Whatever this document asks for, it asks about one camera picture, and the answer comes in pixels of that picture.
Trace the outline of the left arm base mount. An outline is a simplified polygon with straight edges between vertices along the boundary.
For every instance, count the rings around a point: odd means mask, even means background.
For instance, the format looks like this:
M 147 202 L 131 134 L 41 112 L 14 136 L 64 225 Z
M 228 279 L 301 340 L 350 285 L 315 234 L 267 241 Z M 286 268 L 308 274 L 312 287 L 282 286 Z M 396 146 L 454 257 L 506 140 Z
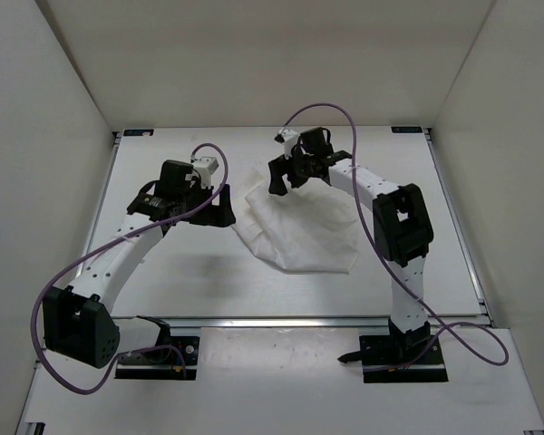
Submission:
M 138 344 L 136 349 L 157 347 L 161 349 L 122 355 L 115 366 L 114 378 L 137 381 L 195 381 L 198 373 L 200 337 L 173 332 L 165 321 L 138 316 L 147 324 L 159 328 L 153 344 Z

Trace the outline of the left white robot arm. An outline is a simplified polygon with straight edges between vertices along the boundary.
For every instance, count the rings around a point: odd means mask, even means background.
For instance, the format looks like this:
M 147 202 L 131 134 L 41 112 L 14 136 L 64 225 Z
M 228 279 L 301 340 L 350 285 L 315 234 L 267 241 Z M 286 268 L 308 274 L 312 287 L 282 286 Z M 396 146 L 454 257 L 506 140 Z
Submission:
M 112 319 L 112 308 L 144 257 L 175 226 L 229 227 L 235 223 L 229 186 L 216 191 L 214 157 L 191 162 L 166 160 L 158 179 L 146 183 L 127 207 L 114 246 L 87 261 L 64 289 L 51 287 L 42 302 L 44 343 L 48 350 L 97 369 L 118 353 L 141 349 L 153 361 L 171 349 L 168 326 L 149 316 Z

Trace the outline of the white pleated skirt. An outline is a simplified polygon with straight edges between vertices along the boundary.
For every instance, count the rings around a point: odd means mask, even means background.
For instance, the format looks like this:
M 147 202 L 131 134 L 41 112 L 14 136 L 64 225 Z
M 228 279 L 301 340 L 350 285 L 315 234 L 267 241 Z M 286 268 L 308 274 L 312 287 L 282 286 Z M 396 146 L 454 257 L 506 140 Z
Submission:
M 232 206 L 232 228 L 251 254 L 284 272 L 347 274 L 359 256 L 357 217 L 328 189 L 271 195 L 264 175 L 251 169 Z

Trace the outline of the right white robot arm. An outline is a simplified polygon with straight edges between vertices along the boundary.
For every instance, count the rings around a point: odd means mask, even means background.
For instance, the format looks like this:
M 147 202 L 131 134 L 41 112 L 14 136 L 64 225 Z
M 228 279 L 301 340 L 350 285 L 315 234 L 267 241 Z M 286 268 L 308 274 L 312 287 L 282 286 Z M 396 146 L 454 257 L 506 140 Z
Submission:
M 339 189 L 373 214 L 376 253 L 391 268 L 392 312 L 388 321 L 388 351 L 399 363 L 408 363 L 430 335 L 423 299 L 423 270 L 433 241 L 432 223 L 420 188 L 399 185 L 353 163 L 353 156 L 333 149 L 330 130 L 317 127 L 304 132 L 283 128 L 275 142 L 283 154 L 268 163 L 268 192 L 285 196 L 309 179 L 320 179 Z

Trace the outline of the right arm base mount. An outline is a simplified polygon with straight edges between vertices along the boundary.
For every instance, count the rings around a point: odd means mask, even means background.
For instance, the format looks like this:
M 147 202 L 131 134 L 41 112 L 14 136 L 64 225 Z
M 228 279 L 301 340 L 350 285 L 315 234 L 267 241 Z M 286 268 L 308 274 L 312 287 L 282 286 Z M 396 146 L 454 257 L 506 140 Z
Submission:
M 428 322 L 402 333 L 390 321 L 388 330 L 387 335 L 361 335 L 359 349 L 337 360 L 342 364 L 361 363 L 367 384 L 449 381 L 439 339 L 431 333 Z

